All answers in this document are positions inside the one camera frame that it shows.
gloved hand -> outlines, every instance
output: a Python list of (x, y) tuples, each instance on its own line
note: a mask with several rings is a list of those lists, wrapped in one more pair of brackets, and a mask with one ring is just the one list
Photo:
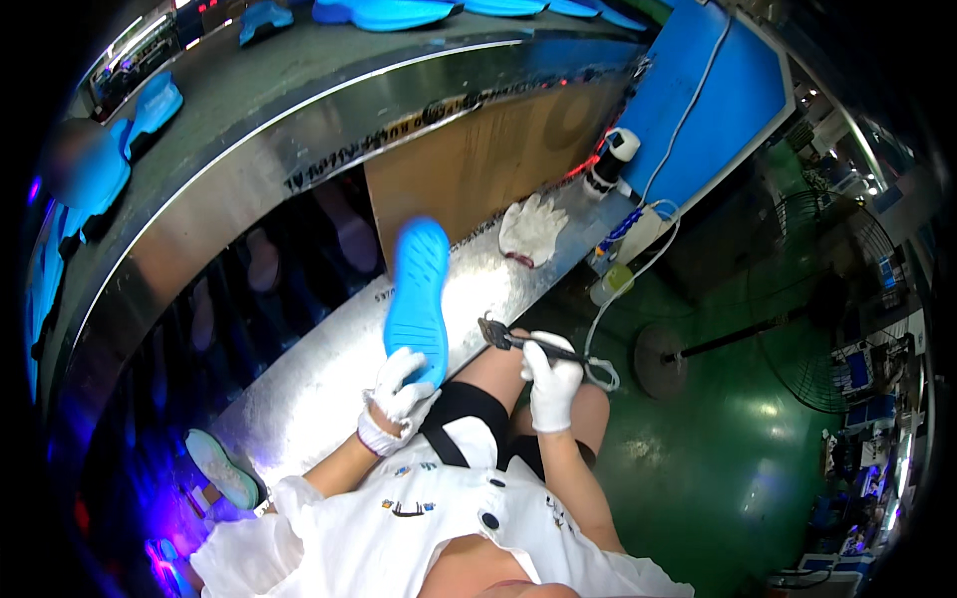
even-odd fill
[[(532, 339), (574, 351), (568, 339), (536, 330)], [(566, 360), (555, 365), (534, 341), (526, 341), (522, 349), (522, 378), (532, 386), (532, 428), (535, 432), (561, 432), (571, 428), (571, 400), (582, 384), (582, 367)]]
[[(363, 390), (366, 408), (359, 416), (356, 434), (370, 451), (379, 456), (389, 456), (402, 447), (418, 432), (433, 403), (442, 393), (431, 382), (416, 382), (402, 386), (414, 371), (427, 363), (422, 353), (412, 353), (407, 346), (392, 353), (379, 369), (375, 388)], [(372, 404), (393, 424), (402, 426), (402, 432), (394, 436), (376, 425), (369, 413)]]
[(555, 210), (555, 200), (541, 203), (542, 196), (532, 193), (523, 206), (512, 204), (505, 211), (499, 229), (499, 250), (505, 257), (519, 260), (529, 268), (538, 268), (555, 253), (555, 239), (568, 224), (564, 210)]

cardboard panel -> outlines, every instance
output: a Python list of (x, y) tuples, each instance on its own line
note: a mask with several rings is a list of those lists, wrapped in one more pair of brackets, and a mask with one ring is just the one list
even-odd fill
[(482, 221), (585, 162), (627, 80), (560, 87), (496, 103), (366, 163), (391, 270), (398, 230), (429, 215), (456, 243)]

white cable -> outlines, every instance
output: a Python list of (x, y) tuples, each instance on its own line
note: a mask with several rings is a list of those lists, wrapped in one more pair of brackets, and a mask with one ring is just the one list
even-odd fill
[[(681, 126), (684, 125), (685, 119), (688, 118), (688, 115), (691, 113), (691, 109), (695, 106), (695, 103), (698, 101), (698, 96), (701, 94), (701, 88), (704, 87), (704, 81), (708, 78), (708, 73), (711, 72), (711, 65), (714, 64), (715, 56), (718, 55), (718, 49), (721, 48), (721, 44), (724, 41), (724, 38), (727, 37), (727, 33), (731, 30), (732, 18), (733, 17), (729, 13), (727, 16), (727, 22), (724, 23), (724, 29), (722, 30), (721, 35), (718, 36), (718, 40), (715, 41), (714, 48), (711, 49), (711, 55), (708, 57), (707, 64), (704, 65), (704, 72), (701, 73), (701, 80), (698, 81), (698, 87), (695, 89), (695, 93), (692, 94), (691, 101), (688, 102), (688, 106), (684, 109), (684, 114), (681, 115), (681, 119), (678, 121), (678, 125), (675, 126), (675, 130), (671, 134), (671, 140), (668, 142), (668, 148), (665, 150), (664, 156), (662, 156), (661, 162), (658, 163), (658, 166), (656, 166), (655, 171), (652, 172), (652, 175), (650, 177), (648, 177), (648, 184), (645, 185), (645, 192), (641, 194), (641, 204), (639, 205), (639, 207), (645, 205), (645, 200), (648, 197), (648, 191), (651, 190), (652, 188), (652, 182), (655, 180), (655, 177), (657, 176), (658, 172), (661, 171), (661, 167), (664, 166), (664, 163), (668, 161), (668, 157), (671, 156), (671, 149), (672, 147), (675, 146), (675, 139), (678, 138), (678, 133), (681, 130)], [(672, 212), (671, 215), (669, 216), (669, 218), (674, 217), (675, 215), (678, 216), (678, 219), (675, 221), (675, 231), (671, 233), (671, 238), (669, 238), (668, 242), (664, 244), (664, 247), (662, 247), (658, 251), (658, 253), (656, 253), (655, 256), (651, 258), (651, 260), (647, 264), (642, 266), (640, 270), (634, 273), (634, 276), (628, 279), (628, 282), (621, 285), (621, 287), (617, 291), (615, 291), (614, 294), (611, 297), (609, 297), (607, 301), (602, 303), (602, 306), (598, 308), (598, 315), (596, 315), (595, 319), (591, 321), (591, 328), (589, 328), (589, 335), (585, 338), (585, 358), (588, 360), (588, 363), (585, 364), (585, 374), (588, 376), (589, 381), (592, 384), (598, 386), (599, 388), (604, 389), (606, 392), (613, 392), (615, 390), (618, 390), (618, 387), (621, 385), (621, 378), (620, 376), (618, 376), (618, 372), (614, 370), (614, 365), (612, 365), (611, 361), (607, 359), (598, 359), (596, 357), (591, 357), (590, 355), (591, 354), (591, 339), (592, 337), (594, 337), (595, 329), (598, 328), (598, 323), (601, 321), (601, 317), (605, 315), (605, 311), (608, 310), (609, 306), (612, 305), (614, 300), (624, 295), (629, 285), (631, 285), (638, 277), (644, 274), (646, 270), (651, 268), (652, 265), (655, 264), (657, 259), (661, 257), (662, 255), (664, 255), (664, 253), (668, 250), (668, 248), (671, 247), (672, 241), (674, 241), (675, 237), (678, 236), (678, 228), (681, 226), (680, 207), (678, 206), (678, 204), (671, 201), (670, 199), (660, 199), (654, 202), (654, 204), (651, 204), (650, 208), (654, 210), (658, 204), (662, 204), (662, 203), (671, 204), (672, 206), (675, 207), (675, 211)], [(601, 367), (602, 369), (604, 369), (611, 377), (611, 380), (609, 382), (603, 382), (601, 380), (598, 380), (594, 376), (594, 374), (591, 373), (592, 365), (596, 367)]]
[[(618, 372), (614, 370), (614, 365), (612, 365), (612, 362), (610, 362), (607, 359), (598, 359), (596, 357), (591, 357), (590, 355), (591, 354), (591, 339), (592, 337), (594, 337), (595, 329), (598, 328), (598, 323), (601, 321), (601, 317), (605, 315), (605, 311), (612, 305), (614, 300), (624, 295), (625, 291), (628, 290), (629, 286), (638, 277), (643, 275), (646, 270), (651, 268), (659, 257), (664, 255), (664, 253), (668, 250), (668, 248), (671, 247), (672, 241), (674, 241), (675, 237), (678, 236), (678, 228), (681, 226), (681, 212), (678, 207), (678, 204), (671, 201), (670, 199), (661, 199), (654, 202), (654, 204), (652, 204), (651, 206), (652, 210), (658, 204), (662, 204), (662, 203), (668, 203), (674, 206), (675, 211), (672, 215), (675, 215), (675, 214), (678, 215), (678, 219), (675, 221), (675, 231), (671, 233), (671, 238), (668, 239), (668, 242), (664, 244), (664, 247), (658, 250), (658, 253), (656, 253), (655, 256), (648, 261), (647, 264), (642, 266), (640, 270), (634, 273), (634, 276), (628, 279), (628, 282), (621, 285), (621, 287), (619, 287), (618, 290), (615, 291), (614, 294), (611, 297), (609, 297), (607, 301), (602, 303), (602, 306), (598, 308), (598, 314), (595, 316), (595, 319), (591, 321), (591, 328), (589, 328), (589, 335), (585, 337), (585, 358), (589, 360), (589, 362), (585, 364), (585, 374), (588, 376), (589, 381), (592, 384), (596, 385), (599, 388), (602, 388), (603, 390), (605, 390), (605, 392), (614, 392), (615, 390), (618, 390), (618, 387), (621, 385), (621, 377), (618, 376)], [(595, 375), (591, 373), (592, 365), (595, 365), (596, 367), (601, 367), (602, 369), (604, 369), (608, 373), (608, 375), (611, 376), (612, 379), (609, 382), (603, 382), (601, 380), (598, 380), (598, 378), (596, 378)]]

black strap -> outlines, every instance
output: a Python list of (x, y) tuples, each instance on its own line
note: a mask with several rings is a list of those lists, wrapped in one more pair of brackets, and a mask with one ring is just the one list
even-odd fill
[(436, 426), (423, 431), (422, 435), (425, 436), (429, 444), (432, 445), (438, 458), (442, 459), (442, 463), (455, 465), (456, 467), (469, 466), (469, 462), (465, 460), (465, 455), (462, 454), (462, 451), (458, 449), (456, 443), (449, 437), (449, 433), (445, 432), (445, 428)]

purple light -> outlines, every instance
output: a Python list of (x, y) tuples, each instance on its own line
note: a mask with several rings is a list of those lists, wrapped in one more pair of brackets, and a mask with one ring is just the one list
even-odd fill
[(36, 195), (40, 192), (40, 182), (40, 177), (33, 177), (33, 182), (30, 183), (30, 192), (27, 193), (28, 206), (33, 204), (33, 200), (36, 199)]

